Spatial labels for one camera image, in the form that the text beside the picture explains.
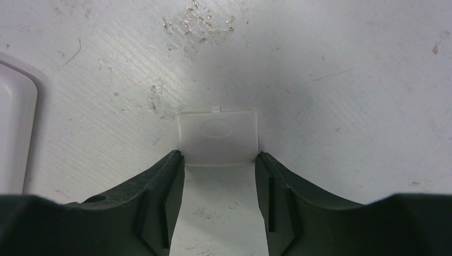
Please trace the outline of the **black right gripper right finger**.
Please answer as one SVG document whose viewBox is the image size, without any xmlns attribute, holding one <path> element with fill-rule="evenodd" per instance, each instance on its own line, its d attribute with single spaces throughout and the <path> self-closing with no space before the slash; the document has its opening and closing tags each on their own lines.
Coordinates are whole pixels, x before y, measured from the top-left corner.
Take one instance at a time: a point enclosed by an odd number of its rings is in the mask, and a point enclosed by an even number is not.
<svg viewBox="0 0 452 256">
<path fill-rule="evenodd" d="M 364 205 L 258 154 L 255 180 L 270 255 L 451 255 L 451 196 L 394 194 Z"/>
</svg>

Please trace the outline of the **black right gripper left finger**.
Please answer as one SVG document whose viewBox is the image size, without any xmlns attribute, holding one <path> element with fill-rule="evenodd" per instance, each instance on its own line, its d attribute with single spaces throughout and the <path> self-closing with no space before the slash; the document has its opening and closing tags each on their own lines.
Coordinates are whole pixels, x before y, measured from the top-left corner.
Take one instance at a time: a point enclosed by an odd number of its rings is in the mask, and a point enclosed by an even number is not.
<svg viewBox="0 0 452 256">
<path fill-rule="evenodd" d="M 81 203 L 3 195 L 1 255 L 169 255 L 183 187 L 184 157 L 173 150 Z"/>
</svg>

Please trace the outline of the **white battery cover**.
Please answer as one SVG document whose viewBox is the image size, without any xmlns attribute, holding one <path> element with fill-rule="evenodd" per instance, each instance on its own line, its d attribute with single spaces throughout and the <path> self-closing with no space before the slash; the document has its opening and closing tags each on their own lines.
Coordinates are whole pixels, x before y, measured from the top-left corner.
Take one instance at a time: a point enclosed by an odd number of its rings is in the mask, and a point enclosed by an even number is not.
<svg viewBox="0 0 452 256">
<path fill-rule="evenodd" d="M 223 167 L 252 163 L 258 155 L 258 118 L 255 111 L 177 116 L 178 147 L 188 166 Z"/>
</svg>

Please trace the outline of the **white remote control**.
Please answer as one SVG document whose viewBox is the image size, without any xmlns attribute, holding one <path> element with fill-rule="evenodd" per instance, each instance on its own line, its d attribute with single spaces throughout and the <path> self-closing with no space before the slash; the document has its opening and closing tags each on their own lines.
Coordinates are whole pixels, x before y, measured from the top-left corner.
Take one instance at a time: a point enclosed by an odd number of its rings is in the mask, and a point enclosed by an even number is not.
<svg viewBox="0 0 452 256">
<path fill-rule="evenodd" d="M 1 194 L 31 194 L 48 79 L 1 53 Z"/>
</svg>

